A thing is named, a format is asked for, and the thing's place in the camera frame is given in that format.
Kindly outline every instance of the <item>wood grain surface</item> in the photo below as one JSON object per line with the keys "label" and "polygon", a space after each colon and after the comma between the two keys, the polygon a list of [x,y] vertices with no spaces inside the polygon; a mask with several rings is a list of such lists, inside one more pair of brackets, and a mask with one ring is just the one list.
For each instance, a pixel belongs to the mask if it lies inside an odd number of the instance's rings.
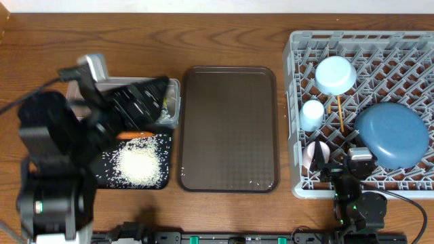
{"label": "wood grain surface", "polygon": [[[297,226],[331,230],[331,200],[297,199],[291,193],[287,148],[288,115],[282,51],[295,30],[434,30],[428,15],[342,14],[12,14],[0,45],[0,105],[56,77],[56,69],[77,57],[105,55],[118,77],[166,74],[182,79],[195,65],[266,66],[277,78],[281,182],[268,195],[184,192],[176,183],[178,130],[170,182],[163,190],[99,190],[95,230],[124,221],[142,221],[186,232],[292,232]],[[53,86],[66,93],[67,86]],[[18,137],[16,110],[0,117],[0,219],[20,231],[15,200],[20,160],[26,149]],[[430,217],[434,201],[418,201]],[[383,232],[403,232],[410,241],[422,215],[403,201],[389,201]],[[421,243],[434,243],[431,218]],[[0,243],[11,243],[0,232]]]}
{"label": "wood grain surface", "polygon": [[9,11],[0,3],[0,44],[3,39],[4,29],[9,18]]}

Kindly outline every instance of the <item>blue plate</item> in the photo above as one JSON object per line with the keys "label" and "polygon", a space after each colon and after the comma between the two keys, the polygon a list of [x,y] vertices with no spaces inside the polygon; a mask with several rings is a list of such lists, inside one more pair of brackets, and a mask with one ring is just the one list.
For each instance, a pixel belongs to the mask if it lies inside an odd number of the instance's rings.
{"label": "blue plate", "polygon": [[427,126],[413,110],[389,102],[373,105],[356,118],[363,143],[389,169],[417,165],[428,150]]}

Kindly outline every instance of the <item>white wall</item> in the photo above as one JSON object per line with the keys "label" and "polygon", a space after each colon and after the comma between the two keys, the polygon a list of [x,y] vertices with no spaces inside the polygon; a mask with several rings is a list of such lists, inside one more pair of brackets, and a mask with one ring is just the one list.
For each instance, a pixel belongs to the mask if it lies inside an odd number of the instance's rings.
{"label": "white wall", "polygon": [[434,0],[0,0],[10,12],[434,14]]}

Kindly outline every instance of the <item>rice grains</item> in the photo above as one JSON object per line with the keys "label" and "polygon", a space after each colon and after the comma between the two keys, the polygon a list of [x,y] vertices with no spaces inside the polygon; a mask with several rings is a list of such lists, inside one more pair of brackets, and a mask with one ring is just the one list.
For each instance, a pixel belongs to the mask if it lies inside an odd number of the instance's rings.
{"label": "rice grains", "polygon": [[111,188],[148,188],[161,187],[161,181],[167,179],[168,165],[161,164],[168,157],[168,152],[159,152],[163,139],[157,136],[135,138],[125,142],[125,146],[112,153],[105,153],[113,164],[113,175],[108,178]]}

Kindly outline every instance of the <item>white rice pile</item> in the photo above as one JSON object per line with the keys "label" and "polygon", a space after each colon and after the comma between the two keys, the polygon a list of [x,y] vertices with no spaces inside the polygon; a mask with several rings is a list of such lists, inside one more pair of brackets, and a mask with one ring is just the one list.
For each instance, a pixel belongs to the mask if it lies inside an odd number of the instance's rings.
{"label": "white rice pile", "polygon": [[128,188],[159,188],[163,179],[163,155],[158,153],[159,140],[161,139],[157,139],[156,136],[136,138],[126,142],[118,151],[114,151],[110,162],[114,165],[115,173],[108,179],[112,182],[110,187],[127,184],[130,185]]}

